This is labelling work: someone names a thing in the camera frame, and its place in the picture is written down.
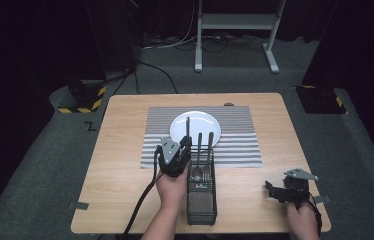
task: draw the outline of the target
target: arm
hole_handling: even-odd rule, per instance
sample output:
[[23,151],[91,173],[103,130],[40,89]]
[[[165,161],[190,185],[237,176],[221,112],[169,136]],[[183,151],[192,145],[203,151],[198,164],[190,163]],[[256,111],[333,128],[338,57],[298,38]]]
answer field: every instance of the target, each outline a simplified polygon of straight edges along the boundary
[[299,209],[287,203],[287,222],[290,230],[299,240],[319,240],[317,220],[312,206],[303,202]]
[[161,206],[142,236],[142,240],[173,240],[178,211],[187,191],[188,164],[177,178],[164,174],[157,181]]

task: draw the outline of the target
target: cable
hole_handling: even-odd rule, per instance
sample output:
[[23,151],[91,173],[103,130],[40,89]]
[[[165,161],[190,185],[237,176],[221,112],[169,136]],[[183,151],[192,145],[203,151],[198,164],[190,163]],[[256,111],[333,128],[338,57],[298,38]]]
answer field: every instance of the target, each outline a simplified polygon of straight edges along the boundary
[[314,210],[315,218],[317,220],[317,230],[318,230],[318,236],[321,237],[321,228],[322,228],[322,219],[321,219],[321,213],[317,208],[317,204],[315,203],[315,198],[312,195],[312,193],[309,193],[312,197],[312,202],[309,199],[306,199],[306,201],[311,205],[312,210]]
[[194,39],[196,39],[197,38],[197,36],[194,36],[194,37],[192,37],[192,38],[190,38],[189,40],[185,40],[184,42],[179,42],[177,45],[175,45],[175,46],[180,46],[180,45],[183,45],[183,44],[185,44],[185,43],[188,43],[188,42],[190,42],[190,41],[192,41],[192,40],[194,40]]
[[140,85],[138,84],[138,79],[137,79],[137,73],[134,72],[134,77],[135,77],[135,91],[137,94],[140,94]]
[[117,81],[119,79],[123,79],[124,77],[127,77],[128,75],[130,75],[132,72],[133,72],[133,69],[125,69],[124,73],[122,73],[121,75],[111,77],[111,78],[107,79],[105,82]]
[[106,236],[106,234],[102,234],[102,235],[100,235],[96,240],[100,240],[100,239],[102,239],[102,237],[104,237],[104,236]]
[[257,45],[257,44],[261,44],[263,41],[265,41],[265,39],[263,38],[259,38],[259,37],[253,37],[253,38],[250,38],[252,39],[250,42],[247,42],[247,43],[240,43],[240,42],[235,42],[236,39],[248,39],[248,38],[234,38],[234,39],[229,39],[228,41],[230,42],[230,45],[234,45],[234,46],[252,46],[252,45]]
[[169,48],[169,47],[174,47],[174,46],[178,46],[180,44],[183,44],[184,43],[184,40],[188,37],[188,35],[190,34],[190,31],[191,31],[191,27],[193,26],[193,19],[194,19],[194,8],[195,8],[195,5],[194,5],[194,2],[195,0],[192,0],[193,2],[193,6],[192,6],[192,11],[191,11],[191,20],[190,20],[190,26],[188,28],[188,31],[187,31],[187,34],[184,36],[184,38],[177,42],[177,43],[174,43],[174,44],[170,44],[170,45],[164,45],[164,46],[152,46],[152,47],[144,47],[142,48],[141,50],[146,50],[146,49],[152,49],[152,48]]
[[150,65],[150,64],[147,64],[147,63],[144,63],[144,62],[141,62],[141,61],[138,61],[138,63],[143,64],[143,65],[146,65],[146,66],[151,67],[151,68],[155,68],[155,69],[157,69],[157,70],[163,72],[163,73],[164,73],[164,74],[169,78],[169,80],[171,81],[171,84],[172,84],[172,87],[174,88],[175,93],[178,94],[178,90],[177,90],[177,88],[175,87],[174,81],[172,80],[172,78],[169,76],[168,73],[166,73],[164,70],[162,70],[162,69],[160,69],[160,68],[158,68],[158,67],[155,67],[155,66],[153,66],[153,65]]
[[112,96],[116,94],[116,92],[119,90],[119,88],[121,88],[122,84],[124,84],[125,80],[127,79],[127,77],[129,76],[130,74],[127,74],[124,79],[122,79],[121,83],[118,85],[118,87],[115,89],[115,91],[113,92]]
[[176,48],[176,49],[178,49],[180,51],[185,51],[185,52],[193,51],[194,49],[196,49],[196,45],[194,45],[194,44],[190,44],[190,45],[192,45],[193,47],[189,48],[189,49],[182,49],[182,48],[177,47],[177,46],[175,46],[174,48]]
[[209,49],[206,49],[203,46],[202,46],[202,49],[205,50],[206,52],[209,52],[209,53],[219,53],[219,52],[224,51],[228,47],[228,40],[225,38],[225,36],[223,36],[223,38],[225,39],[225,41],[224,41],[225,45],[222,47],[222,49],[217,50],[217,51],[210,51]]
[[158,165],[158,159],[157,159],[157,156],[158,154],[162,151],[162,146],[157,146],[156,150],[155,150],[155,154],[154,154],[154,157],[153,157],[153,162],[154,162],[154,165],[153,165],[153,178],[152,178],[152,181],[149,183],[149,185],[147,185],[146,189],[144,190],[143,194],[141,194],[141,197],[140,199],[138,200],[137,202],[137,205],[135,206],[134,208],[134,212],[131,216],[131,219],[130,221],[128,222],[128,225],[127,227],[125,228],[125,231],[124,233],[121,235],[121,238],[120,240],[125,240],[127,235],[128,235],[128,232],[130,231],[131,229],[131,226],[133,225],[134,223],[134,220],[135,220],[135,217],[137,216],[137,213],[138,213],[138,210],[140,210],[140,206],[141,204],[143,203],[144,199],[146,198],[147,194],[150,192],[150,190],[152,190],[153,186],[155,185],[155,183],[159,180],[160,177],[162,177],[163,173],[158,177],[156,178],[156,173],[157,173],[157,165]]

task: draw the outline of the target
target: wire mesh basket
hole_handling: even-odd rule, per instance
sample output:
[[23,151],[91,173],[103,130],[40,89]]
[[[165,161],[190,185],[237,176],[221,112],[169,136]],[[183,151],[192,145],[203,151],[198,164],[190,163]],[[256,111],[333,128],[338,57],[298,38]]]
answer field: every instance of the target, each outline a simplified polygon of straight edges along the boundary
[[199,153],[197,150],[197,146],[192,146],[187,181],[187,222],[189,225],[214,225],[218,212],[213,150],[205,148]]

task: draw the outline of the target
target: white metal frame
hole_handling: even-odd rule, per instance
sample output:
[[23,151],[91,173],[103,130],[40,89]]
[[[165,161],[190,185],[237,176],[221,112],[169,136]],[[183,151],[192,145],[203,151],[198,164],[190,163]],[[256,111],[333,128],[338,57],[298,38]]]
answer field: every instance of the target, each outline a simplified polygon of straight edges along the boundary
[[254,29],[271,30],[268,43],[264,43],[263,49],[268,59],[271,72],[279,73],[277,62],[272,53],[275,36],[284,10],[286,0],[280,0],[275,14],[208,14],[202,12],[202,0],[199,0],[197,19],[197,43],[194,70],[201,72],[202,63],[202,30],[203,29]]

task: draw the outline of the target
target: plate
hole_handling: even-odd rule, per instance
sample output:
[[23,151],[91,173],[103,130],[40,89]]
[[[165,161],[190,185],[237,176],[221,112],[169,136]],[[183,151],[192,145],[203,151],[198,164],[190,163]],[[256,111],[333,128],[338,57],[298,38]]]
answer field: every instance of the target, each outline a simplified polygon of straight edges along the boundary
[[209,133],[213,132],[214,137],[212,147],[221,137],[221,126],[219,122],[210,114],[200,111],[191,111],[180,114],[171,123],[169,133],[174,142],[180,142],[186,136],[186,121],[190,117],[190,136],[193,145],[198,145],[199,133],[202,133],[202,145],[208,145]]

